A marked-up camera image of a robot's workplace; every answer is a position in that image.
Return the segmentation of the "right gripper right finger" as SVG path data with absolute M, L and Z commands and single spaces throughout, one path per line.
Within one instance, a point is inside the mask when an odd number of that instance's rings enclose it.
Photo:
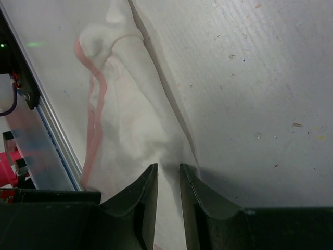
M 331 207 L 247 208 L 180 165 L 187 249 L 332 249 Z

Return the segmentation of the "white pink-trimmed underwear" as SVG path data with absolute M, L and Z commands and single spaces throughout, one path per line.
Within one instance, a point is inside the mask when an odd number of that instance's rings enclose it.
M 179 168 L 196 161 L 129 2 L 111 1 L 104 22 L 81 32 L 75 54 L 91 73 L 82 187 L 106 201 L 157 164 L 154 243 L 186 249 Z

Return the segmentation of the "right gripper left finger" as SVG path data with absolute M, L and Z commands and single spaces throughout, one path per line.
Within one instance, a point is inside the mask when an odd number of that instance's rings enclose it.
M 158 166 L 99 192 L 1 189 L 1 249 L 153 249 Z

